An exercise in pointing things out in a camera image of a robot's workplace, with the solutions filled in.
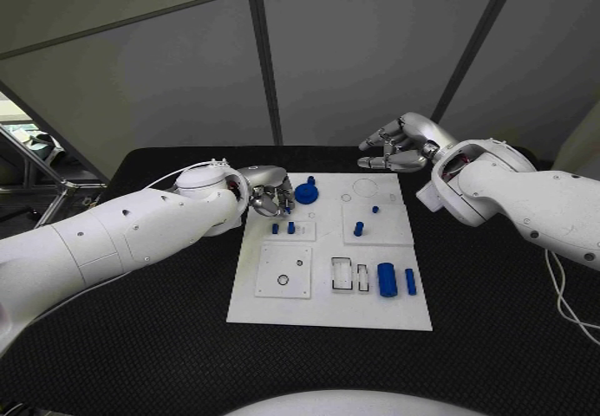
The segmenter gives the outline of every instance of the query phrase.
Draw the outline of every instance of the metal frame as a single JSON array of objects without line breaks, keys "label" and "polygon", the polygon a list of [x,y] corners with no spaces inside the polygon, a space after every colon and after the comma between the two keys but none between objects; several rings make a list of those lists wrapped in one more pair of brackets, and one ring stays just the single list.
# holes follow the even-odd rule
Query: metal frame
[{"label": "metal frame", "polygon": [[[103,184],[73,184],[69,182],[57,172],[49,167],[43,160],[27,149],[18,139],[10,134],[10,132],[0,126],[0,134],[4,137],[11,148],[20,153],[24,160],[24,173],[23,173],[23,186],[0,186],[0,193],[20,193],[20,192],[39,192],[47,191],[52,188],[56,189],[57,195],[53,199],[46,212],[41,215],[40,220],[33,228],[41,227],[52,220],[57,210],[62,207],[64,199],[75,193],[77,189],[105,189]],[[34,173],[41,171],[44,175],[52,179],[54,185],[36,185]]]}]

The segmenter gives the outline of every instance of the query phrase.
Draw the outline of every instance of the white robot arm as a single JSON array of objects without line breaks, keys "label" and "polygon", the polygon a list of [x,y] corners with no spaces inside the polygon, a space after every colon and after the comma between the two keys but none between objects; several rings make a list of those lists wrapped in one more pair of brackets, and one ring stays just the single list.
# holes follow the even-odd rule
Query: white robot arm
[{"label": "white robot arm", "polygon": [[522,154],[496,140],[458,142],[424,116],[403,114],[362,143],[383,156],[359,166],[414,172],[431,160],[431,181],[416,197],[470,226],[497,212],[522,237],[600,270],[600,182],[561,172],[536,172]]},{"label": "white robot arm", "polygon": [[294,208],[281,167],[235,171],[225,160],[213,160],[177,172],[170,191],[147,186],[0,240],[0,356],[47,308],[111,277],[160,262],[202,236],[240,225],[248,205],[266,216],[282,216]]}]

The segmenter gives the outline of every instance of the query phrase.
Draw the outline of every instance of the gray panel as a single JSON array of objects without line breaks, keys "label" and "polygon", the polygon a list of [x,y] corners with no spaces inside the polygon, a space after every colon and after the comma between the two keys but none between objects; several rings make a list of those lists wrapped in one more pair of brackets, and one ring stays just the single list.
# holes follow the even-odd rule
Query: gray panel
[{"label": "gray panel", "polygon": [[189,0],[2,0],[0,53],[103,24],[164,9]]},{"label": "gray panel", "polygon": [[0,61],[0,78],[108,177],[138,147],[272,144],[245,0]]},{"label": "gray panel", "polygon": [[356,145],[431,115],[483,0],[266,0],[284,144]]},{"label": "gray panel", "polygon": [[507,140],[540,159],[600,98],[600,2],[507,2],[441,125],[460,140]]}]

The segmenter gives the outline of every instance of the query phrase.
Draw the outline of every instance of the black fabric surface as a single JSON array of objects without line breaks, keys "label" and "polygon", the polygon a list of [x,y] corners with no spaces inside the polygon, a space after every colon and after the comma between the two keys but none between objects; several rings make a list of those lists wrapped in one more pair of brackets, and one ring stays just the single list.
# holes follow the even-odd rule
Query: black fabric surface
[{"label": "black fabric surface", "polygon": [[[212,157],[233,168],[360,172],[362,155],[311,146],[141,149],[105,197]],[[600,414],[600,347],[559,318],[540,248],[502,216],[470,228],[431,213],[415,197],[427,176],[398,177],[431,333],[226,323],[238,228],[26,329],[0,360],[0,396],[76,415],[212,415],[284,393],[352,388],[494,415]],[[581,319],[600,322],[598,273],[564,264],[566,298]]]}]

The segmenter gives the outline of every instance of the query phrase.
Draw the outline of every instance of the white platform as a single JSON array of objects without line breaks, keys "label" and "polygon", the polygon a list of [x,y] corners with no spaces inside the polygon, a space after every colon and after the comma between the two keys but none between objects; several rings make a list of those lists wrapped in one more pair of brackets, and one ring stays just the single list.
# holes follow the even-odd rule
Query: white platform
[{"label": "white platform", "polygon": [[[288,218],[274,220],[248,210],[227,322],[432,330],[396,174],[289,173],[292,185],[301,185],[308,175],[318,199],[295,204]],[[363,239],[350,233],[356,220],[364,223]],[[295,232],[302,228],[304,232],[288,235],[287,221],[294,221]],[[279,224],[277,236],[272,223]],[[271,259],[279,257],[274,265]],[[352,260],[350,291],[333,291],[333,257]],[[396,297],[379,296],[379,263],[393,264]],[[367,267],[366,293],[359,292],[357,264]],[[415,296],[408,295],[406,268],[414,270]],[[285,284],[277,282],[282,275]]]}]

